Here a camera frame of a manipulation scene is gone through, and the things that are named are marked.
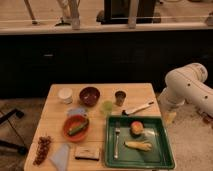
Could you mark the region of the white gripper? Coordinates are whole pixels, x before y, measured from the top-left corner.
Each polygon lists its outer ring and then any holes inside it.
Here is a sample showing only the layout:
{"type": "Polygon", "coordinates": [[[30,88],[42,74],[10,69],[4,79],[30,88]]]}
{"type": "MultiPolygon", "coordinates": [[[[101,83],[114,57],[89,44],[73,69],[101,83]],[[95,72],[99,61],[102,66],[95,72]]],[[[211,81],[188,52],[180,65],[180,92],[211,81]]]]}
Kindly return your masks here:
{"type": "MultiPolygon", "coordinates": [[[[170,112],[182,105],[182,97],[168,87],[163,89],[157,100],[162,113],[170,112]]],[[[168,113],[165,118],[165,123],[172,124],[175,117],[175,112],[168,113]]]]}

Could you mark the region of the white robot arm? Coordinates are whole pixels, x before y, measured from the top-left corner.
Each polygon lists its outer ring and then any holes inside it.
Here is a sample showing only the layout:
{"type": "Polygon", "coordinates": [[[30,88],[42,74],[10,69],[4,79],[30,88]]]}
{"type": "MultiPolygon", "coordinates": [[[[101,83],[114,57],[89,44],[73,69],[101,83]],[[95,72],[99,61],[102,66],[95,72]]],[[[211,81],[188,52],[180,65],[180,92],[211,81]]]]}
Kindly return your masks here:
{"type": "Polygon", "coordinates": [[[213,122],[213,88],[204,84],[207,77],[207,69],[200,63],[191,63],[166,74],[166,87],[158,96],[166,125],[175,119],[174,109],[185,102],[194,104],[205,122],[213,122]]]}

